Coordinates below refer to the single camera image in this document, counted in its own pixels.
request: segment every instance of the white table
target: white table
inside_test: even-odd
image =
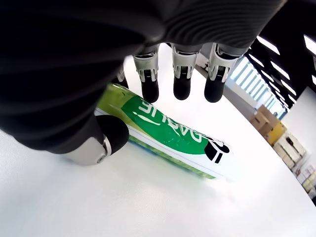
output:
[[[141,94],[131,57],[124,66],[130,89]],[[165,44],[159,49],[158,81],[156,107],[228,142],[244,168],[238,181],[202,179],[132,143],[100,165],[82,167],[32,151],[1,132],[0,236],[316,235],[316,208],[308,195],[226,98],[208,103],[205,79],[194,71],[189,98],[175,99],[171,49]]]

